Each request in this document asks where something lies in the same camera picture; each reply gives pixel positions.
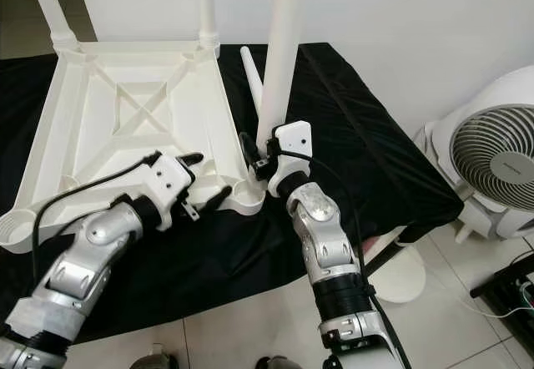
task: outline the wire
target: wire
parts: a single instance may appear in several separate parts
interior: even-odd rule
[[[526,304],[534,310],[534,306],[532,306],[532,303],[528,300],[528,297],[526,296],[526,288],[528,286],[532,286],[532,283],[530,281],[521,284],[521,286],[519,287],[519,291],[521,292],[523,300],[525,300]]]
[[[426,268],[433,276],[436,280],[438,280],[438,282],[441,284],[441,287],[443,288],[443,291],[447,291],[447,295],[448,296],[452,296],[455,300],[457,300],[458,302],[460,302],[465,308],[467,308],[469,311],[472,311],[472,312],[475,312],[475,313],[478,313],[479,315],[483,315],[485,317],[493,317],[495,319],[503,319],[505,317],[508,317],[509,315],[513,314],[513,313],[516,313],[517,311],[534,311],[534,307],[524,307],[524,306],[520,306],[518,308],[515,308],[515,309],[512,309],[511,311],[507,312],[505,315],[493,315],[491,313],[487,313],[487,312],[484,312],[484,311],[479,311],[478,309],[476,308],[473,308],[470,304],[468,304],[467,302],[465,302],[457,293],[455,293],[450,287],[447,287],[445,285],[445,283],[443,281],[441,281],[440,277],[437,275],[437,270],[435,270],[432,266],[428,265],[425,260],[420,256],[420,255],[412,255],[412,258],[414,258],[414,261],[415,262],[420,262],[421,263],[421,266]],[[523,297],[526,298],[525,296],[525,290],[522,290],[522,293],[523,293]]]
[[[526,242],[526,243],[528,244],[528,246],[530,246],[530,247],[531,247],[531,250],[533,250],[533,251],[534,251],[534,246],[532,246],[532,244],[530,243],[530,241],[529,241],[529,240],[527,240],[527,239],[526,239],[526,237],[523,237],[523,241],[525,241],[525,242]]]
[[[517,262],[517,260],[521,259],[523,256],[530,255],[532,253],[534,253],[534,250],[528,250],[527,252],[523,252],[522,254],[519,254],[518,256],[516,256],[514,259],[511,260],[509,266],[512,266],[514,263]]]
[[[33,285],[37,286],[39,282],[39,226],[41,225],[41,220],[46,213],[47,209],[50,208],[53,204],[56,202],[67,198],[68,196],[77,194],[78,192],[88,190],[89,188],[93,188],[97,185],[107,183],[108,181],[111,181],[113,179],[117,179],[118,177],[121,177],[131,171],[134,171],[137,169],[141,164],[153,164],[154,161],[161,156],[160,152],[156,152],[154,154],[151,154],[149,156],[145,156],[137,163],[132,164],[131,166],[127,167],[126,169],[122,169],[118,171],[115,174],[108,175],[106,177],[103,177],[102,179],[97,179],[91,183],[84,184],[78,188],[74,188],[72,190],[63,192],[60,195],[54,196],[51,200],[46,202],[43,207],[39,210],[37,215],[35,216],[35,221],[33,222],[33,231],[32,231],[32,272],[33,272]]]
[[[324,169],[329,174],[331,174],[332,177],[334,177],[340,183],[341,189],[345,193],[345,197],[347,201],[349,202],[350,211],[352,212],[352,215],[354,218],[356,251],[358,255],[358,261],[360,263],[360,275],[364,282],[364,286],[368,287],[369,279],[367,277],[367,270],[365,268],[365,262],[364,262],[363,240],[361,239],[361,231],[360,231],[360,217],[358,216],[358,212],[356,210],[354,200],[352,199],[352,196],[350,195],[350,191],[345,185],[345,181],[343,181],[343,179],[333,169],[331,169],[330,166],[328,166],[326,163],[321,162],[317,158],[307,156],[305,154],[298,154],[296,152],[289,152],[288,150],[280,150],[278,153],[283,154],[285,156],[290,156],[293,158],[308,160],[311,163],[317,164],[322,169]],[[369,297],[371,301],[373,302],[373,305],[375,305],[376,310],[378,310],[378,312],[380,313],[380,316],[382,316],[382,321],[384,322],[385,328],[391,337],[393,345],[399,352],[400,359],[402,360],[402,364],[404,365],[405,369],[411,369],[408,356],[406,355],[406,352],[404,351],[404,348],[401,344],[401,340],[399,340],[399,337],[397,336],[395,328],[391,324],[390,318],[386,315],[384,308],[382,308],[382,305],[380,304],[376,296],[374,294],[370,294]]]

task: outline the white wall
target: white wall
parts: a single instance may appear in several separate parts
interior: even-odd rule
[[[102,40],[195,35],[184,0],[117,1],[86,0]],[[266,42],[271,0],[215,1],[223,43]],[[534,62],[534,0],[305,0],[305,11],[302,41],[332,43],[408,134]]]

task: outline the fan grille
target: fan grille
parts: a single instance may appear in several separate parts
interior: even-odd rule
[[[534,169],[534,108],[501,107],[470,117],[456,131],[451,155],[460,176],[485,197],[534,210],[534,178],[506,181],[491,167],[497,156],[516,155],[531,164],[527,171]]]

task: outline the black cloth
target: black cloth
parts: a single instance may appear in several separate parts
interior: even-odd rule
[[[250,47],[263,76],[266,47]],[[13,205],[55,55],[0,61],[0,214]],[[255,136],[254,104],[238,45],[221,48],[219,68],[236,128]],[[301,45],[287,120],[311,123],[314,156],[345,181],[364,238],[398,225],[431,229],[454,220],[462,203],[398,127],[355,70],[327,43]],[[339,205],[354,241],[348,203],[320,167],[312,177]],[[72,236],[42,246],[43,271]],[[0,250],[0,320],[28,290],[30,256]],[[300,242],[278,200],[254,216],[221,211],[147,234],[113,267],[106,291],[78,341],[111,336],[235,301],[305,273]]]

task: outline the white pole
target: white pole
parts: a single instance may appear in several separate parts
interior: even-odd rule
[[[302,0],[275,0],[256,144],[266,151],[273,127],[285,122],[300,37]]]
[[[243,60],[244,71],[247,74],[249,80],[249,88],[252,93],[252,99],[254,100],[254,106],[256,107],[256,113],[259,116],[259,107],[261,106],[261,94],[263,92],[263,84],[259,78],[258,70],[250,54],[250,49],[243,46],[240,49],[241,60]]]
[[[44,17],[50,27],[50,38],[52,39],[55,48],[71,48],[78,47],[78,41],[73,31],[67,24],[67,19],[63,14],[61,5],[58,0],[38,0]]]
[[[215,25],[215,1],[199,0],[200,28],[199,40],[203,48],[213,48],[219,57],[219,33]]]

